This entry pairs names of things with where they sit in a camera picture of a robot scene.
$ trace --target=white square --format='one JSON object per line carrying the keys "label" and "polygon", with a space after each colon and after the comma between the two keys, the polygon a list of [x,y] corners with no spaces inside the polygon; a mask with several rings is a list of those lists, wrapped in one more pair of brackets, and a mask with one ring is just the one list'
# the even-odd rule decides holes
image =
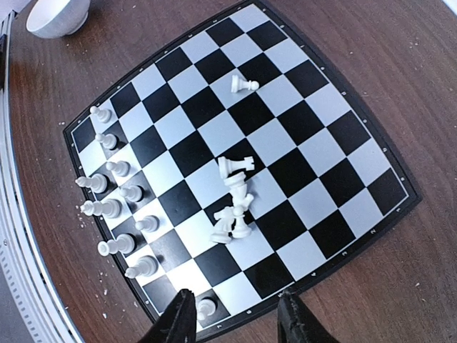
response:
{"label": "white square", "polygon": [[126,134],[128,141],[133,141],[136,137],[152,126],[152,120],[143,103],[140,102],[130,111],[125,113],[119,123]]}
{"label": "white square", "polygon": [[245,32],[270,20],[256,5],[249,5],[232,14],[230,18]]}
{"label": "white square", "polygon": [[186,177],[186,182],[202,209],[229,192],[219,176],[219,166],[213,159]]}
{"label": "white square", "polygon": [[218,284],[213,290],[232,316],[262,301],[243,272]]}
{"label": "white square", "polygon": [[156,122],[156,129],[167,149],[178,144],[195,131],[194,126],[181,106],[176,107]]}
{"label": "white square", "polygon": [[327,84],[306,98],[306,102],[325,126],[351,110],[348,102],[333,84]]}
{"label": "white square", "polygon": [[201,126],[199,132],[214,156],[222,154],[244,138],[238,124],[227,111]]}
{"label": "white square", "polygon": [[202,77],[200,71],[194,65],[191,65],[172,78],[169,81],[169,85],[178,100],[183,103],[208,86],[208,83]]}
{"label": "white square", "polygon": [[203,210],[182,222],[175,230],[193,258],[216,245],[209,240],[214,227]]}
{"label": "white square", "polygon": [[134,219],[135,222],[142,220],[146,216],[155,216],[159,219],[159,228],[154,232],[145,232],[141,233],[144,236],[146,242],[152,243],[159,237],[162,237],[167,232],[173,229],[173,224],[171,223],[169,217],[166,215],[162,204],[159,199],[155,198],[152,202],[142,207],[140,210],[135,212]]}
{"label": "white square", "polygon": [[296,147],[292,138],[276,118],[250,134],[248,141],[266,166]]}
{"label": "white square", "polygon": [[[137,250],[132,255],[129,255],[126,257],[127,265],[129,267],[135,266],[136,263],[138,262],[138,259],[143,256],[151,256],[151,257],[156,258],[151,247],[149,245],[145,245],[140,250]],[[135,280],[139,283],[140,286],[144,286],[145,284],[148,284],[149,282],[152,282],[155,279],[158,279],[159,277],[161,277],[163,275],[165,275],[165,271],[164,271],[164,268],[159,263],[159,268],[157,269],[157,272],[152,274],[150,277],[136,277]]]}
{"label": "white square", "polygon": [[249,227],[252,229],[250,236],[243,239],[233,239],[230,244],[226,245],[241,270],[252,267],[274,253],[256,223],[251,223]]}
{"label": "white square", "polygon": [[309,232],[301,234],[277,252],[295,281],[326,262],[325,256]]}
{"label": "white square", "polygon": [[257,94],[275,116],[279,116],[303,100],[297,89],[284,75],[262,86]]}
{"label": "white square", "polygon": [[100,168],[106,161],[105,153],[100,143],[93,140],[83,151],[79,153],[79,161],[83,167],[86,176],[90,176]]}
{"label": "white square", "polygon": [[130,144],[127,144],[124,148],[116,152],[108,161],[110,162],[119,162],[124,161],[127,162],[130,166],[129,173],[124,177],[118,177],[113,174],[116,183],[121,186],[125,184],[130,178],[138,173],[141,170],[140,162],[136,158],[136,155],[131,148]]}
{"label": "white square", "polygon": [[367,188],[340,207],[340,212],[356,238],[363,236],[383,219]]}
{"label": "white square", "polygon": [[101,200],[101,202],[105,202],[108,199],[115,199],[121,203],[121,213],[116,218],[108,218],[102,214],[106,225],[110,230],[115,229],[119,224],[131,217],[131,211],[127,206],[126,200],[119,194],[119,190],[119,188],[116,188],[108,194],[105,199]]}
{"label": "white square", "polygon": [[309,60],[308,55],[290,38],[266,50],[265,55],[283,74]]}
{"label": "white square", "polygon": [[286,196],[268,169],[264,169],[248,181],[248,192],[254,195],[249,211],[255,219],[286,200]]}
{"label": "white square", "polygon": [[252,94],[251,91],[248,91],[246,89],[238,91],[236,93],[232,93],[230,91],[232,75],[238,75],[243,80],[246,80],[246,78],[238,69],[234,69],[210,85],[214,94],[217,96],[217,98],[221,101],[221,103],[226,109],[232,107],[237,102],[243,100],[249,94]]}
{"label": "white square", "polygon": [[162,77],[162,74],[160,74],[156,65],[153,64],[135,76],[134,79],[131,80],[131,83],[134,85],[140,99],[144,100],[162,87],[165,84],[165,79]]}
{"label": "white square", "polygon": [[205,31],[190,38],[181,45],[181,49],[183,49],[192,63],[200,61],[218,48],[218,45]]}
{"label": "white square", "polygon": [[295,193],[289,201],[307,229],[337,210],[335,202],[320,179],[314,180]]}
{"label": "white square", "polygon": [[322,129],[298,147],[319,177],[346,158],[328,129]]}
{"label": "white square", "polygon": [[369,139],[348,156],[348,160],[368,186],[391,167],[386,155],[374,139]]}
{"label": "white square", "polygon": [[262,52],[247,34],[236,37],[233,41],[222,46],[221,50],[234,66],[240,66]]}
{"label": "white square", "polygon": [[208,280],[194,260],[189,260],[166,274],[174,288],[188,289],[196,296],[211,288]]}
{"label": "white square", "polygon": [[169,151],[153,160],[143,168],[143,173],[148,179],[156,197],[176,186],[184,180],[183,174],[179,171]]}
{"label": "white square", "polygon": [[113,104],[111,103],[111,100],[108,99],[106,100],[103,104],[100,104],[99,106],[100,109],[109,109],[111,112],[111,116],[109,117],[109,120],[107,123],[102,123],[99,121],[95,114],[91,114],[91,120],[92,120],[92,126],[94,127],[95,133],[100,134],[102,132],[105,132],[112,124],[114,124],[118,119],[116,112],[114,111]]}

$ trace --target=toppled chess piece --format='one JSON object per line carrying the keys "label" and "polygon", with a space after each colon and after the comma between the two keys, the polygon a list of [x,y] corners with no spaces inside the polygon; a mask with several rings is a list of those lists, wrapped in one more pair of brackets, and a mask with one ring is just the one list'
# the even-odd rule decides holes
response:
{"label": "toppled chess piece", "polygon": [[100,109],[97,106],[92,106],[89,111],[93,114],[98,121],[106,124],[111,118],[111,111],[109,109]]}
{"label": "toppled chess piece", "polygon": [[152,256],[143,256],[138,259],[133,267],[129,267],[126,270],[125,276],[129,279],[135,279],[136,277],[150,277],[159,268],[157,259]]}
{"label": "toppled chess piece", "polygon": [[80,187],[92,189],[93,193],[103,193],[108,186],[108,180],[101,174],[95,174],[92,177],[79,177],[75,182]]}
{"label": "toppled chess piece", "polygon": [[130,164],[125,161],[107,162],[106,168],[117,177],[126,177],[129,174]]}
{"label": "toppled chess piece", "polygon": [[113,134],[96,134],[95,140],[108,150],[113,150],[117,145],[117,138]]}
{"label": "toppled chess piece", "polygon": [[115,199],[105,199],[103,202],[91,202],[90,200],[81,205],[80,210],[86,216],[101,216],[116,218],[121,213],[121,203]]}
{"label": "toppled chess piece", "polygon": [[116,239],[99,242],[97,249],[101,256],[114,255],[118,252],[130,254],[135,249],[135,241],[129,234],[120,234]]}
{"label": "toppled chess piece", "polygon": [[238,75],[231,77],[231,92],[236,93],[242,89],[248,89],[249,91],[256,91],[259,88],[257,81],[244,81]]}
{"label": "toppled chess piece", "polygon": [[221,156],[217,159],[217,162],[222,179],[226,179],[229,177],[229,174],[239,169],[245,169],[246,171],[254,170],[254,158],[252,156],[245,157],[243,161],[231,161]]}

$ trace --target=chessboard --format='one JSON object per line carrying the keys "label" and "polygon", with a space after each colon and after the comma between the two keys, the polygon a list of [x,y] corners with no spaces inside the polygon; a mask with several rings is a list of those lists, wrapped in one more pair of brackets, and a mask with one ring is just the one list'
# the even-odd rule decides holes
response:
{"label": "chessboard", "polygon": [[[237,75],[260,88],[231,93]],[[109,109],[107,123],[90,113]],[[95,134],[113,134],[105,149]],[[180,289],[211,298],[197,322],[210,339],[273,309],[282,290],[306,290],[336,271],[419,201],[399,153],[360,96],[293,24],[261,1],[245,1],[184,34],[126,75],[64,130],[76,175],[102,174],[121,214],[95,217],[105,239],[129,234],[124,273],[142,256],[159,270],[126,279],[152,320]],[[252,234],[209,240],[214,213],[231,206],[217,158],[253,156]],[[127,161],[126,177],[108,161]],[[139,202],[119,187],[138,185]],[[155,232],[135,223],[159,218]]]}

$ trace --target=wood grain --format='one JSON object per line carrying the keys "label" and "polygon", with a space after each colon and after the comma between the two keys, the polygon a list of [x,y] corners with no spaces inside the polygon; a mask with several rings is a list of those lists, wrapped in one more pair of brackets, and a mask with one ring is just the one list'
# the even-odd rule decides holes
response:
{"label": "wood grain", "polygon": [[[150,322],[112,260],[97,254],[94,223],[78,216],[75,205],[83,197],[59,123],[69,123],[164,44],[234,3],[93,0],[83,29],[54,40],[26,32],[30,6],[14,23],[11,120],[21,184],[44,261],[87,342],[135,342]],[[456,18],[439,0],[271,3],[363,96],[424,198],[302,299],[341,342],[457,342]],[[214,341],[275,342],[276,315]]]}

